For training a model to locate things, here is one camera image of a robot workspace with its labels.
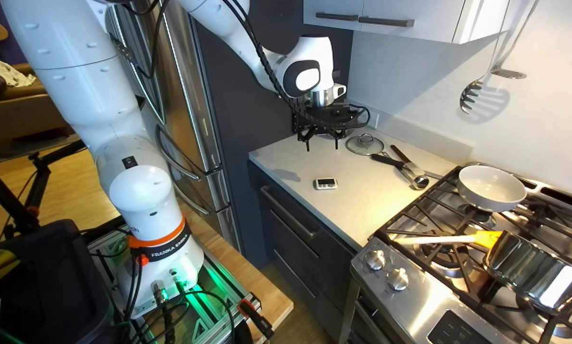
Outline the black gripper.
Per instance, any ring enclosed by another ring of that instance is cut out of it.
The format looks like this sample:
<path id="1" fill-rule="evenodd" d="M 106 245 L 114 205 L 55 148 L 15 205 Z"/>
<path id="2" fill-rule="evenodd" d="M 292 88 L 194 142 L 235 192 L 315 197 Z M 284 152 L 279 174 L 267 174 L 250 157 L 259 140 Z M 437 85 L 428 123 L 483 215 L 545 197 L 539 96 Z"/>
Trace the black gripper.
<path id="1" fill-rule="evenodd" d="M 296 106 L 292 111 L 292 132 L 309 152 L 309 140 L 315 134 L 336 138 L 334 150 L 344 148 L 351 129 L 361 127 L 361 111 L 351 106 L 336 104 L 326 108 Z"/>

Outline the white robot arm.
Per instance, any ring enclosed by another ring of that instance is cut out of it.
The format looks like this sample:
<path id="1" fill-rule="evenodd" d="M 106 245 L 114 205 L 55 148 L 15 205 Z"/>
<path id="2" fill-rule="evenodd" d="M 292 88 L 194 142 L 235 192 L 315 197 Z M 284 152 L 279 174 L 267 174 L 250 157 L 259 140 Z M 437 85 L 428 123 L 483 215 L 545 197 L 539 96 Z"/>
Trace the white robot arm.
<path id="1" fill-rule="evenodd" d="M 95 161 L 99 182 L 129 228 L 129 259 L 118 266 L 120 297 L 150 310 L 179 287 L 196 285 L 204 262 L 175 201 L 166 155 L 145 127 L 137 98 L 106 37 L 97 6 L 112 0 L 0 0 L 9 29 L 51 102 Z M 248 0 L 175 0 L 217 37 L 302 119 L 298 138 L 332 138 L 357 125 L 332 81 L 326 37 L 302 37 L 286 54 L 259 46 Z"/>

